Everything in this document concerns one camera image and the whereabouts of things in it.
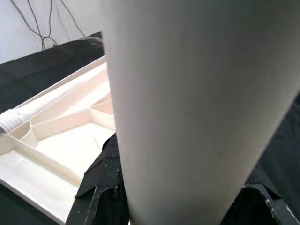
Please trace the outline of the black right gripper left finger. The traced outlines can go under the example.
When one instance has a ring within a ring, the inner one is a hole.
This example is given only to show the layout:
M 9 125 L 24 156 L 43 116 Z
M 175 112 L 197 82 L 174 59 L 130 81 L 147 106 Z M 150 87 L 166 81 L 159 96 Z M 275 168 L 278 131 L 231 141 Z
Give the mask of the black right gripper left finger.
M 84 173 L 67 225 L 127 225 L 129 210 L 116 134 Z

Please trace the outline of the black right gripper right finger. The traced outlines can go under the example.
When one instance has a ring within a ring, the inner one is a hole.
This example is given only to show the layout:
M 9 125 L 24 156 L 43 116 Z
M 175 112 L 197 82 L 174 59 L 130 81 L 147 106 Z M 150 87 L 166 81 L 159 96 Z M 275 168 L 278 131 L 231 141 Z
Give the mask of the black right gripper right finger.
M 298 225 L 300 221 L 286 205 L 259 164 L 222 220 L 222 225 Z

